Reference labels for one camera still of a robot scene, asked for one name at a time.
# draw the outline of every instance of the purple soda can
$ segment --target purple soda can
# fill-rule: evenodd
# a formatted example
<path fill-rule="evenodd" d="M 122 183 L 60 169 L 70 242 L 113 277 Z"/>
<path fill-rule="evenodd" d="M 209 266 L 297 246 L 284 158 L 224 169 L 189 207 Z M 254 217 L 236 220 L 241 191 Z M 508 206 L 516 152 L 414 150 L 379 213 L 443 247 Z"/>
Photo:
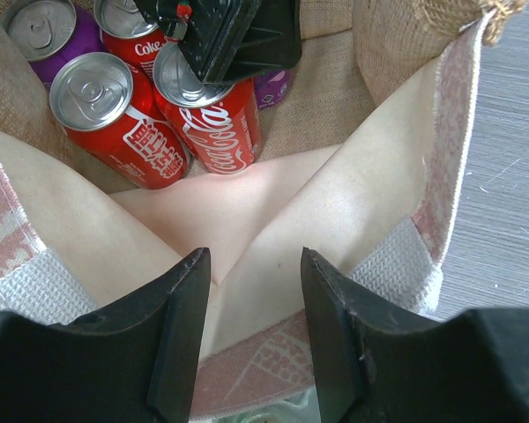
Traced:
<path fill-rule="evenodd" d="M 47 89 L 71 59 L 106 51 L 92 15 L 71 0 L 17 0 L 2 26 Z"/>
<path fill-rule="evenodd" d="M 286 96 L 291 76 L 290 70 L 278 70 L 255 77 L 255 95 L 259 110 L 274 106 Z"/>

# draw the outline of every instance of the coca-cola logo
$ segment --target coca-cola logo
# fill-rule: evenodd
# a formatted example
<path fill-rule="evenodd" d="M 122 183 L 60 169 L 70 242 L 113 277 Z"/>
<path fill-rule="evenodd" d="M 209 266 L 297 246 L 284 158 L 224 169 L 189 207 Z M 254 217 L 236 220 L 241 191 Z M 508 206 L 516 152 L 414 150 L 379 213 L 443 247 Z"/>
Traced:
<path fill-rule="evenodd" d="M 187 108 L 180 108 L 184 119 L 183 133 L 195 145 L 202 147 L 205 165 L 218 174 L 233 174 L 247 167 L 234 125 L 225 108 L 211 106 L 198 109 L 198 118 Z"/>
<path fill-rule="evenodd" d="M 152 53 L 156 53 L 162 48 L 163 42 L 156 41 L 156 42 L 150 42 L 148 41 L 146 44 L 136 44 L 135 45 L 135 53 L 138 56 L 146 56 L 150 55 Z"/>

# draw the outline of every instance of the black plastic part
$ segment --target black plastic part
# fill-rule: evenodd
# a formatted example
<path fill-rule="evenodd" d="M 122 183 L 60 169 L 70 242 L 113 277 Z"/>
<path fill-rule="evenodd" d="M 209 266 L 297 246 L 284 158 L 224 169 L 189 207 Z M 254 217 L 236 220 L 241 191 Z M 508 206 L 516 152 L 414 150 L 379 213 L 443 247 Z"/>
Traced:
<path fill-rule="evenodd" d="M 178 0 L 135 0 L 146 20 L 172 33 Z M 202 82 L 235 83 L 291 69 L 302 56 L 300 0 L 190 0 L 192 17 L 179 43 Z"/>
<path fill-rule="evenodd" d="M 322 423 L 529 422 L 529 308 L 436 323 L 302 254 Z"/>
<path fill-rule="evenodd" d="M 0 312 L 0 423 L 186 423 L 210 287 L 198 249 L 67 326 Z"/>

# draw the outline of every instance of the fabric bag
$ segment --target fabric bag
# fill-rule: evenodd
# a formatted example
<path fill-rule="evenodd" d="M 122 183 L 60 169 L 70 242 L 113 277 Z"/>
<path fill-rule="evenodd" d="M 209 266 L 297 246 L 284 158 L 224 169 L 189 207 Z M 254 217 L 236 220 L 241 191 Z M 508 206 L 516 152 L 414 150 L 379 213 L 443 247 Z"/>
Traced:
<path fill-rule="evenodd" d="M 0 309 L 68 323 L 206 246 L 192 416 L 307 389 L 302 247 L 401 307 L 436 307 L 481 45 L 523 6 L 303 0 L 302 59 L 291 93 L 260 116 L 261 161 L 227 176 L 194 166 L 158 191 L 130 189 L 66 139 L 0 27 Z"/>

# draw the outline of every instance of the pink patterned fabric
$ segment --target pink patterned fabric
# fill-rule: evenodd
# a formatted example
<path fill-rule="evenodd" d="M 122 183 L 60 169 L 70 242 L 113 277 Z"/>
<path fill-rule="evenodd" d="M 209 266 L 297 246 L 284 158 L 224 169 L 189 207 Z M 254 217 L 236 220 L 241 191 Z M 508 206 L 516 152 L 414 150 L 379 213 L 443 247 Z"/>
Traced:
<path fill-rule="evenodd" d="M 291 397 L 314 383 L 303 311 L 224 352 L 197 371 L 193 417 L 231 414 Z"/>
<path fill-rule="evenodd" d="M 476 109 L 481 38 L 491 16 L 473 25 L 444 51 L 436 81 L 436 140 L 425 195 L 413 219 L 439 265 L 457 215 Z"/>
<path fill-rule="evenodd" d="M 0 165 L 0 278 L 45 250 Z"/>

